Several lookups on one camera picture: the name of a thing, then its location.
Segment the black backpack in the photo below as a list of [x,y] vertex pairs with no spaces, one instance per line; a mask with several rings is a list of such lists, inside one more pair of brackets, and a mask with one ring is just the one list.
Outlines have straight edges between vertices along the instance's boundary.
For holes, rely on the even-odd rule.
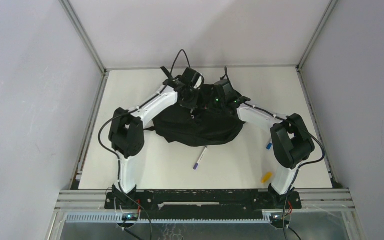
[[239,135],[245,122],[214,106],[217,98],[216,87],[204,84],[199,90],[197,108],[188,109],[176,103],[153,118],[153,126],[144,130],[156,132],[168,143],[189,147],[227,144]]

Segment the blue marker pen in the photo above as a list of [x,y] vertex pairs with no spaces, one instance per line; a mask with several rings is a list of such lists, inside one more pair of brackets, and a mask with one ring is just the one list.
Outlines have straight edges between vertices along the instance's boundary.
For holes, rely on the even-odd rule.
[[271,141],[268,142],[266,149],[270,150],[272,148],[273,143]]

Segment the purple marker pen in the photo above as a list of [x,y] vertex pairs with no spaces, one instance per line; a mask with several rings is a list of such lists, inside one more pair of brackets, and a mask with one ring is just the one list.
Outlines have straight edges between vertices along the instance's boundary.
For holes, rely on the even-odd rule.
[[200,163],[201,163],[201,161],[202,161],[202,159],[203,159],[203,157],[204,157],[204,155],[205,155],[205,153],[206,153],[207,150],[208,150],[208,146],[205,146],[205,147],[202,149],[202,151],[201,151],[199,157],[197,158],[197,160],[196,160],[196,162],[195,162],[195,164],[194,164],[194,166],[193,166],[193,170],[197,170],[197,168],[199,167],[199,165],[200,165]]

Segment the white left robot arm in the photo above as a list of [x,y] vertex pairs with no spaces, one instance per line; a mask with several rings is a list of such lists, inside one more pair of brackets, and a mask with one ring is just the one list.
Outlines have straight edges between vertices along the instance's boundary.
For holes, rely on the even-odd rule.
[[117,109],[111,119],[108,139],[118,159],[117,181],[114,185],[120,191],[116,200],[125,209],[133,207],[137,200],[132,192],[137,187],[135,161],[145,145],[145,127],[167,108],[188,100],[188,94],[194,94],[205,82],[203,75],[190,67],[177,77],[173,77],[165,67],[161,70],[166,80],[149,99],[129,110]]

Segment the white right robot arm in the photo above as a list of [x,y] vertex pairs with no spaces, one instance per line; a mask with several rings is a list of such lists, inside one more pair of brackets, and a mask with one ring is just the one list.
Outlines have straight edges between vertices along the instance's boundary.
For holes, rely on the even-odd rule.
[[256,106],[250,98],[235,91],[228,78],[216,82],[214,89],[216,97],[213,103],[217,108],[240,122],[250,123],[270,133],[279,166],[269,184],[272,190],[269,203],[275,208],[282,208],[289,201],[288,193],[293,188],[299,167],[315,150],[313,136],[300,115],[279,115]]

